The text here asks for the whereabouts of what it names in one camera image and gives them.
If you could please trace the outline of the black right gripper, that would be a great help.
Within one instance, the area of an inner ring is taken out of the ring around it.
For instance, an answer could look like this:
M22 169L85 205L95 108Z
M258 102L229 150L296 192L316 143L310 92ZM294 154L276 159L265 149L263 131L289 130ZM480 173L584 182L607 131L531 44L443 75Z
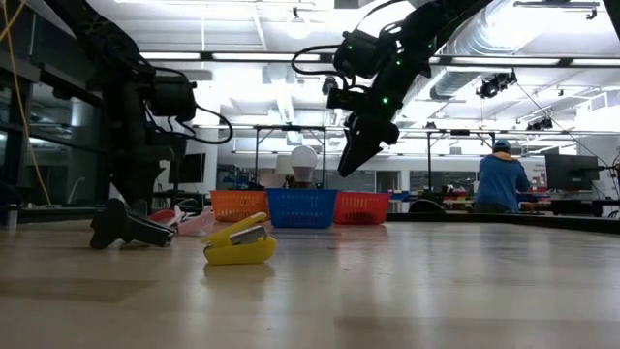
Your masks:
M396 144L398 127L386 118L369 113L352 112L344 121L346 144L338 173L347 177L383 149L380 143Z

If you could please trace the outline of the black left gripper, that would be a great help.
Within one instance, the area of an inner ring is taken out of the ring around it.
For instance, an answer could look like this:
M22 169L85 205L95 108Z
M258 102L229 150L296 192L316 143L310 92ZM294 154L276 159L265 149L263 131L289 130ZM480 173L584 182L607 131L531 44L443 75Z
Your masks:
M123 124L110 130L109 169L111 183L120 194L117 198L124 207L148 216L151 214L155 180L163 172L161 161L183 159L187 141L157 129L152 121L145 121L138 133Z

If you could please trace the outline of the blue plastic basket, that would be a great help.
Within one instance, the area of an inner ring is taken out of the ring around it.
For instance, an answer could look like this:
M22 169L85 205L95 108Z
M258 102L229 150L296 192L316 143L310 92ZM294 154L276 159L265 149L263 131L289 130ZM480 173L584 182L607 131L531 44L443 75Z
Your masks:
M275 228L326 229L333 224L338 191L333 189L267 189Z

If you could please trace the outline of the small yellow stapler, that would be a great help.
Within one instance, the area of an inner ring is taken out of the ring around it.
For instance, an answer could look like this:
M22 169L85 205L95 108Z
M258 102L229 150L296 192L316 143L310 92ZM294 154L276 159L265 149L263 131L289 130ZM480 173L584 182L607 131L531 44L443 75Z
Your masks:
M277 248L261 222L264 212L255 213L227 228L212 233L201 242L203 254L211 266L261 264L271 258Z

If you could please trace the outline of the red plastic basket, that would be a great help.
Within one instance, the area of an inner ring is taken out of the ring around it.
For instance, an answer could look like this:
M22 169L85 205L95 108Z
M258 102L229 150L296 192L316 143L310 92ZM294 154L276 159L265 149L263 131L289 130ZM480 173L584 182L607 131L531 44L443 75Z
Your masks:
M387 219L390 193L339 192L334 223L381 225Z

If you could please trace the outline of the white light bulb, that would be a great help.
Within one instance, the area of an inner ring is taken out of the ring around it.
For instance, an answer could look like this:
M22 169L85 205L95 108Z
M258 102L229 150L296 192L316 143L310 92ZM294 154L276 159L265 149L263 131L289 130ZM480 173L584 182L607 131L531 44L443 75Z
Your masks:
M293 188L313 188L313 174L318 165L318 156L309 146L301 145L291 153L291 167L294 172Z

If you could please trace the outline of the black computer monitor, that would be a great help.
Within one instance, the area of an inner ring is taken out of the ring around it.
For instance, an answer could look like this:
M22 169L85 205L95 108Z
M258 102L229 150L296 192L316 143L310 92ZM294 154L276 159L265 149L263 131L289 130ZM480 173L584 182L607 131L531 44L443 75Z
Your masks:
M562 191L591 191L599 180L599 162L594 156L546 154L547 188Z
M169 183L194 184L203 180L205 154L186 154L182 160L172 161L169 169Z

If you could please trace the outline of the black metal stand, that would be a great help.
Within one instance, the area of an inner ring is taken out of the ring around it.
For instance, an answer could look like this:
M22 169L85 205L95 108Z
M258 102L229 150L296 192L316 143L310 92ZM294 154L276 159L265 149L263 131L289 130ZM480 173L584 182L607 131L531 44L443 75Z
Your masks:
M323 151L321 152L323 155L323 163L322 163L322 183L321 186L323 189L326 189L326 135L327 129L325 126L299 126L299 125L253 125L250 126L252 130L256 132L256 141L255 141L255 161L254 161L254 180L255 184L259 184L259 147L264 138L267 138L273 131L282 131L282 132L309 132L311 135L315 137L323 147ZM268 130L269 134L265 136L263 139L260 138L261 130ZM315 135L316 132L322 132L323 138L320 139Z

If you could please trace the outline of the orange plastic basket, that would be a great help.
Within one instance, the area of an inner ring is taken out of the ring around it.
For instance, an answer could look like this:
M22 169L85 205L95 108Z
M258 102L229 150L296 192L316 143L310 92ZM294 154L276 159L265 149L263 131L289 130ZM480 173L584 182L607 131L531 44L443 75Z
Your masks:
M219 222L238 222L256 213L269 217L265 191L214 190L210 192L211 207Z

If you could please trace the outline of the person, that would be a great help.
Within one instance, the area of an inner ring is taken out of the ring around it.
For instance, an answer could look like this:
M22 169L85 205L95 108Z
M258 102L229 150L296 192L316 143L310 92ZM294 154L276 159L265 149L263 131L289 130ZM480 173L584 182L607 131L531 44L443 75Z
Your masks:
M517 194L527 192L530 186L523 166L512 156L510 143L496 140L492 153L480 160L473 210L481 214L517 213Z

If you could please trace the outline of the black ceiling spotlight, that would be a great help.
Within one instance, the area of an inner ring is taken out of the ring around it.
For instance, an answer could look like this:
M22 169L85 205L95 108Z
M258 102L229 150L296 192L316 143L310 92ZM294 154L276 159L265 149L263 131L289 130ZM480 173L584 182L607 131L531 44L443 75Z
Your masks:
M515 71L498 73L490 78L484 79L477 89L476 94L482 99L491 99L515 83L517 83Z

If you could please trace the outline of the silver ventilation duct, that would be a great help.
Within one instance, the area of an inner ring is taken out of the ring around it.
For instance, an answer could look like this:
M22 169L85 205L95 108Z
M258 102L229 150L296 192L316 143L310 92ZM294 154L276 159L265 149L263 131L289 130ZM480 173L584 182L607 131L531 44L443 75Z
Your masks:
M509 39L503 33L502 21L516 0L493 0L484 9L468 19L449 39L443 49L447 55L502 55L515 53L523 46L520 39ZM429 91L431 99L446 101L475 78L473 72L451 71L441 68L439 77Z

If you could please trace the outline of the black aluminium table frame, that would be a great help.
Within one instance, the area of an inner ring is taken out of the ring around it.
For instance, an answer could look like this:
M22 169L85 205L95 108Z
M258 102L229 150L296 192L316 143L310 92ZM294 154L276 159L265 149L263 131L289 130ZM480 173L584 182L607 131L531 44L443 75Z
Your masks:
M98 207L21 208L18 223L92 219ZM620 236L620 220L580 216L474 213L388 213L387 222L497 223L600 233Z

